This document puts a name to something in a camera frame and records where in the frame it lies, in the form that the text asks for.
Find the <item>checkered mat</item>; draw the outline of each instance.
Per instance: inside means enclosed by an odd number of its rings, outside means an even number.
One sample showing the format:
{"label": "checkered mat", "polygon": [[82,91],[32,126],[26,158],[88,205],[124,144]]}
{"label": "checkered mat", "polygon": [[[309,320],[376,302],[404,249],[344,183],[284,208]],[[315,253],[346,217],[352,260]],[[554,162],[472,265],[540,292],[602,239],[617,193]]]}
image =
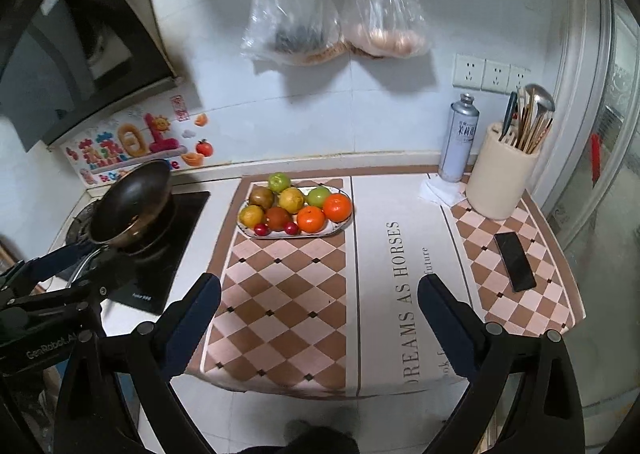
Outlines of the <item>checkered mat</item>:
{"label": "checkered mat", "polygon": [[[466,200],[451,208],[487,322],[512,334],[539,336],[548,329],[565,332],[575,319],[558,268],[529,209],[521,200],[510,218],[493,221]],[[494,234],[516,232],[536,279],[532,290],[515,293],[494,241]]]}
{"label": "checkered mat", "polygon": [[[341,188],[342,180],[324,184]],[[231,377],[260,392],[344,394],[344,232],[252,240],[236,230],[231,242],[222,302],[206,342],[205,377],[222,386]]]}

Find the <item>utensil holder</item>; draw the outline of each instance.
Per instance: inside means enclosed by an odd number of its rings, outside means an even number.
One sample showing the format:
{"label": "utensil holder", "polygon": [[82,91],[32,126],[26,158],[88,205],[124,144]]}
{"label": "utensil holder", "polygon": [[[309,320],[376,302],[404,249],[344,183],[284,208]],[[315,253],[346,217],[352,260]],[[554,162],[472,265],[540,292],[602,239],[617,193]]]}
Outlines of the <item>utensil holder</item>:
{"label": "utensil holder", "polygon": [[540,157],[499,142],[502,124],[486,130],[484,142],[466,186],[466,198],[476,212],[493,220],[513,214]]}

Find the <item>spray can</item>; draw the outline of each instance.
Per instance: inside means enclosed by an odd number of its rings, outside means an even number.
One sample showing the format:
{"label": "spray can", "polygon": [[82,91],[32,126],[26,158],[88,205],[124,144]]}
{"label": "spray can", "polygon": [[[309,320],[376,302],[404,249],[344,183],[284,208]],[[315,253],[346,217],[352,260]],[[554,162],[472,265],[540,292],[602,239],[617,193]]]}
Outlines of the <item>spray can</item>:
{"label": "spray can", "polygon": [[474,106],[474,98],[469,94],[460,95],[460,101],[451,105],[449,130],[438,168],[438,173],[444,181],[454,183],[462,179],[471,154],[479,116],[480,111]]}

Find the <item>lemon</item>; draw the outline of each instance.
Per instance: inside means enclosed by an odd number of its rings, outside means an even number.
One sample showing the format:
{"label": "lemon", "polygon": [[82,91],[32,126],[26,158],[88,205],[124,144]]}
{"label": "lemon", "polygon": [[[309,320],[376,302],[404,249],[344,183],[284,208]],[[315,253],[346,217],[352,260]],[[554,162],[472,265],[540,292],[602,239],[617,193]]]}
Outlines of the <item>lemon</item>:
{"label": "lemon", "polygon": [[238,216],[238,221],[248,228],[254,228],[255,225],[260,224],[263,220],[264,211],[256,205],[249,205],[243,208]]}
{"label": "lemon", "polygon": [[284,208],[289,214],[297,214],[305,206],[305,195],[295,187],[290,187],[280,193],[278,205]]}

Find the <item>smartphone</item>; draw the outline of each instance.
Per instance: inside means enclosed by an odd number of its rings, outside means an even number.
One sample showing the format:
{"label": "smartphone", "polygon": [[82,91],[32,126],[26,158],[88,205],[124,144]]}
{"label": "smartphone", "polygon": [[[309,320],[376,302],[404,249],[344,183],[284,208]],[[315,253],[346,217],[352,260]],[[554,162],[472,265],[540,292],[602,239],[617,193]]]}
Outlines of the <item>smartphone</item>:
{"label": "smartphone", "polygon": [[531,266],[515,232],[494,235],[502,262],[507,269],[513,291],[525,291],[536,287]]}

